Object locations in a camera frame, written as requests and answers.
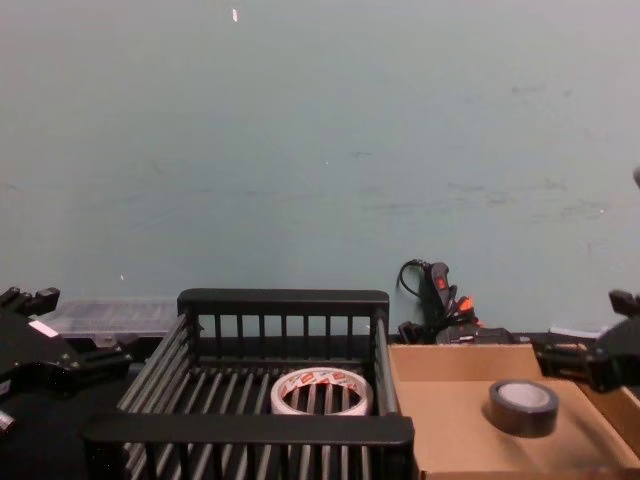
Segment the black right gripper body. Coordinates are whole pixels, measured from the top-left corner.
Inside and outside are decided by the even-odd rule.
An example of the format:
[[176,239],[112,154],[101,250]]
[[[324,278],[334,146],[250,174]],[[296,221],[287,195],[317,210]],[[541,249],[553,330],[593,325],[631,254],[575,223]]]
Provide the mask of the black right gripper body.
[[592,388],[611,392],[639,386],[639,319],[628,318],[601,335],[593,345]]

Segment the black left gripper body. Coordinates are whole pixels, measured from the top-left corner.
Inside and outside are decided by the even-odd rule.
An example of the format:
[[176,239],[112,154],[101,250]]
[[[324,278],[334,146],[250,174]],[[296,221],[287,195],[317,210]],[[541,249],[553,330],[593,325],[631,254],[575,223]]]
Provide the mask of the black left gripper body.
[[80,358],[53,329],[1,309],[1,400],[22,393],[69,396],[80,389]]

